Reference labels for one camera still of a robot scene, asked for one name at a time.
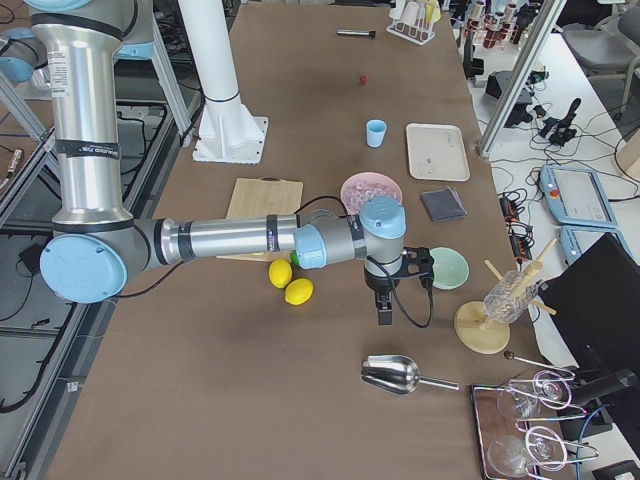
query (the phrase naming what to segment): blue cup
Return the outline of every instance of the blue cup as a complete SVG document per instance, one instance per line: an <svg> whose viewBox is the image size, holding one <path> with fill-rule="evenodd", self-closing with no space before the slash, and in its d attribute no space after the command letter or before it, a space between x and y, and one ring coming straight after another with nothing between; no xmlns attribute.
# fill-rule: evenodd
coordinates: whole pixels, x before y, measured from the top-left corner
<svg viewBox="0 0 640 480"><path fill-rule="evenodd" d="M384 134L387 133L387 124L382 120L374 119L367 122L367 145L378 148L382 145Z"/></svg>

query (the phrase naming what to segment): blue joint cap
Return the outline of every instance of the blue joint cap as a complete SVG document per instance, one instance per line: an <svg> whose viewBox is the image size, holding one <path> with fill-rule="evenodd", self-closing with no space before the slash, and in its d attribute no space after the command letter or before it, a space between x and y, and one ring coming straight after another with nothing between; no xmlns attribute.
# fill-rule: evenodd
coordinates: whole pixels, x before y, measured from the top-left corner
<svg viewBox="0 0 640 480"><path fill-rule="evenodd" d="M153 42L124 44L116 52L118 60L150 60L153 57Z"/></svg>
<svg viewBox="0 0 640 480"><path fill-rule="evenodd" d="M100 302L127 283L127 267L102 240L67 234L51 240L40 255L40 271L47 285L67 300Z"/></svg>
<svg viewBox="0 0 640 480"><path fill-rule="evenodd" d="M2 34L5 37L8 37L14 40L25 40L27 38L35 38L35 35L31 31L31 29L27 27L10 28L2 32Z"/></svg>
<svg viewBox="0 0 640 480"><path fill-rule="evenodd" d="M0 70L7 79L13 83L28 81L33 75L33 67L27 62L16 57L1 57Z"/></svg>
<svg viewBox="0 0 640 480"><path fill-rule="evenodd" d="M76 8L82 8L91 0L25 0L30 7L48 13L64 13Z"/></svg>
<svg viewBox="0 0 640 480"><path fill-rule="evenodd" d="M293 232L296 255L301 268L322 268L327 264L327 249L322 235L313 225L305 225Z"/></svg>
<svg viewBox="0 0 640 480"><path fill-rule="evenodd" d="M360 210L364 228L376 237L393 240L407 230L404 207L391 197L374 197Z"/></svg>

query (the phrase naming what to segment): scoop handle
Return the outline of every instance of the scoop handle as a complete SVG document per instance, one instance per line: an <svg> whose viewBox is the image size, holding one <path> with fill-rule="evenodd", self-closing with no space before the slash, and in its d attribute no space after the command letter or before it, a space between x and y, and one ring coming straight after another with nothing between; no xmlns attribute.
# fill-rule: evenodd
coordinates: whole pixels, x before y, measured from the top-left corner
<svg viewBox="0 0 640 480"><path fill-rule="evenodd" d="M460 385L455 382L448 382L446 380L439 380L437 378L431 377L423 377L422 375L418 377L418 380L420 381L420 383L431 385L433 387L448 388L449 390L460 390Z"/></svg>

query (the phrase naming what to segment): pink bowl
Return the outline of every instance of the pink bowl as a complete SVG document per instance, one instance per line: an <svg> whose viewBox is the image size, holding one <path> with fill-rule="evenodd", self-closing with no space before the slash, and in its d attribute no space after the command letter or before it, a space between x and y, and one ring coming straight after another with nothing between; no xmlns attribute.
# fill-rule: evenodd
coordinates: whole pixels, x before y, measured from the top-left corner
<svg viewBox="0 0 640 480"><path fill-rule="evenodd" d="M396 182L376 172L362 172L349 177L340 189L340 198L350 215L360 212L362 206L374 197L392 197L402 201L402 191Z"/></svg>

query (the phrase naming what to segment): green bowl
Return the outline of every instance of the green bowl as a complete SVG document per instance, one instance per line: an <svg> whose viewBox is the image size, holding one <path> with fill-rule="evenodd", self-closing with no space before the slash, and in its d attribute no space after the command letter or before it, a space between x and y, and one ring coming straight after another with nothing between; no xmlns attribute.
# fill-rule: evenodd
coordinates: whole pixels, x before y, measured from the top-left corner
<svg viewBox="0 0 640 480"><path fill-rule="evenodd" d="M452 290L467 281L469 264L462 255L446 247L433 248L430 253L433 257L434 287Z"/></svg>

